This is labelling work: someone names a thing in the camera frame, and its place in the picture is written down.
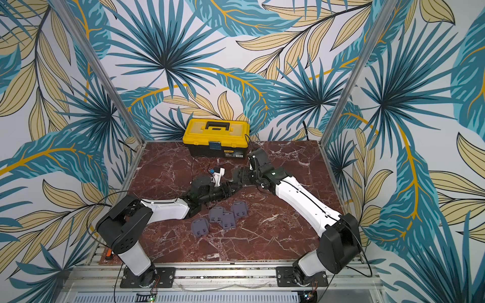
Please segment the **dark grey stand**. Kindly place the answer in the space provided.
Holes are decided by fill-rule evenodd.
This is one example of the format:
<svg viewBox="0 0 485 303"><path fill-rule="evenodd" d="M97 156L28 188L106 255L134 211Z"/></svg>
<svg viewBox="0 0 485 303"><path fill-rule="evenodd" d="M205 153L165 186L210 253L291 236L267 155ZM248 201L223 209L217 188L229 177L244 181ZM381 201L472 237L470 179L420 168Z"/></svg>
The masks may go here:
<svg viewBox="0 0 485 303"><path fill-rule="evenodd" d="M227 187L229 189L230 196L235 195L238 191L240 191L245 186L246 185L244 183L241 183L239 181L227 181Z"/></svg>

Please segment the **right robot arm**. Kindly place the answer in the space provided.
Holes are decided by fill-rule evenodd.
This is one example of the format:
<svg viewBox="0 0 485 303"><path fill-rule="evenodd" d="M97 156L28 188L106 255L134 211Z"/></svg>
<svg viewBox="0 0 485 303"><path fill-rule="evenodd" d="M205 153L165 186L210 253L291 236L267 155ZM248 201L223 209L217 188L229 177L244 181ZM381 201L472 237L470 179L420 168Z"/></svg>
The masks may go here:
<svg viewBox="0 0 485 303"><path fill-rule="evenodd" d="M248 160L249 166L232 173L233 181L242 186L261 187L285 201L313 227L320 239L318 248L293 263L292 282L306 285L318 273L337 274L360 254L359 224L352 214L343 215L325 205L283 167L274 167L264 150L249 153Z"/></svg>

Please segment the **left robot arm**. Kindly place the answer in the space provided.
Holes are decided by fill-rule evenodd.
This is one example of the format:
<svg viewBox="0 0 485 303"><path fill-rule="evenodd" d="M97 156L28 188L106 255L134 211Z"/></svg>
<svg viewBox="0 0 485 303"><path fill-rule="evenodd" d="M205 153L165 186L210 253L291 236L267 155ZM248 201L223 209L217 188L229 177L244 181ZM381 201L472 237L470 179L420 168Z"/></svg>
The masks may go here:
<svg viewBox="0 0 485 303"><path fill-rule="evenodd" d="M191 182L186 194L175 199L143 200L128 194L98 221L96 231L126 265L125 275L137 287L153 287L159 274L140 244L145 228L156 222L192 218L203 205L227 199L241 188L233 181L217 185L212 177L202 175Z"/></svg>

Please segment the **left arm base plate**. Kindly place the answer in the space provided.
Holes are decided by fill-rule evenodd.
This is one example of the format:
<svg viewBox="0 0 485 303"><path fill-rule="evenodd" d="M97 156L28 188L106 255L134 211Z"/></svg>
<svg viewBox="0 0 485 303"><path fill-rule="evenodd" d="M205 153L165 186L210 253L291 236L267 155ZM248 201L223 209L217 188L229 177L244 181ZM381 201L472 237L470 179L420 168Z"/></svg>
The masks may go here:
<svg viewBox="0 0 485 303"><path fill-rule="evenodd" d="M122 289L170 289L173 287L175 273L174 267L152 266L145 273L136 276L129 268L125 268L120 287Z"/></svg>

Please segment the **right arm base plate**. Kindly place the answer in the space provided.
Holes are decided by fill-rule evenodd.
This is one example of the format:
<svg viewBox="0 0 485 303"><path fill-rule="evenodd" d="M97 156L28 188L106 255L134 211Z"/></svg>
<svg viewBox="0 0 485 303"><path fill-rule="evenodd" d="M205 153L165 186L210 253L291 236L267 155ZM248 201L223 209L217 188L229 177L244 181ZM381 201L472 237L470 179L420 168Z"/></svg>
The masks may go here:
<svg viewBox="0 0 485 303"><path fill-rule="evenodd" d="M278 287L328 286L327 273L325 271L307 276L303 271L293 266L278 266L275 270Z"/></svg>

